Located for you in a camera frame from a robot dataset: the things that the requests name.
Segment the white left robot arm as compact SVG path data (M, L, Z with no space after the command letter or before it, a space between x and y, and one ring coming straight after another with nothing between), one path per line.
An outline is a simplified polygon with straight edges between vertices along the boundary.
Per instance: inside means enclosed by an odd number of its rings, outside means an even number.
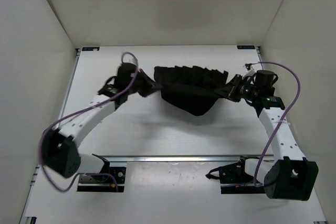
M110 77L84 113L47 132L41 145L42 163L63 178L88 173L98 181L106 180L110 174L108 161L97 154L80 154L80 144L104 118L125 103L128 96L138 93L145 98L160 89L161 85L142 70Z

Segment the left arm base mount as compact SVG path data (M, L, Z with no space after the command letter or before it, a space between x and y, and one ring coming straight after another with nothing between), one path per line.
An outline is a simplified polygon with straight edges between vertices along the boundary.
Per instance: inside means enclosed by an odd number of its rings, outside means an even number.
M109 161L99 156L104 165L97 175L80 175L77 192L90 193L123 193L125 188L125 177L127 172L126 162Z

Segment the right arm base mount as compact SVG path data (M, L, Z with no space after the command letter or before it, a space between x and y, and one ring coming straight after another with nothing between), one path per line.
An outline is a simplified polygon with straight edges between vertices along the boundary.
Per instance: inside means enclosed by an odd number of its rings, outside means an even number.
M241 156L235 163L211 169L205 177L220 182L222 195L265 194L263 187L253 185L253 177L245 172L248 160L258 157Z

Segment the black pleated skirt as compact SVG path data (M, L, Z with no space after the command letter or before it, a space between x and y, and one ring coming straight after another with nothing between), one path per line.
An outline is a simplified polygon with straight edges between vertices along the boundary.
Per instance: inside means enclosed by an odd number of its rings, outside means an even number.
M154 67L154 80L161 86L161 98L194 116L204 115L220 98L215 90L223 87L227 71L199 66Z

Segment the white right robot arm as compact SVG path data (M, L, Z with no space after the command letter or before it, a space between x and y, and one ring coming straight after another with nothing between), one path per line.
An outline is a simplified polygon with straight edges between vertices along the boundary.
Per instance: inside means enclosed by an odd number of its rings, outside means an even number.
M210 170L206 177L219 180L222 194L266 194L270 199L307 201L318 174L316 162L309 161L298 147L286 119L286 108L274 95L278 76L268 70L235 75L223 92L231 101L244 99L264 126L273 152L273 163L263 157L242 156L238 162Z

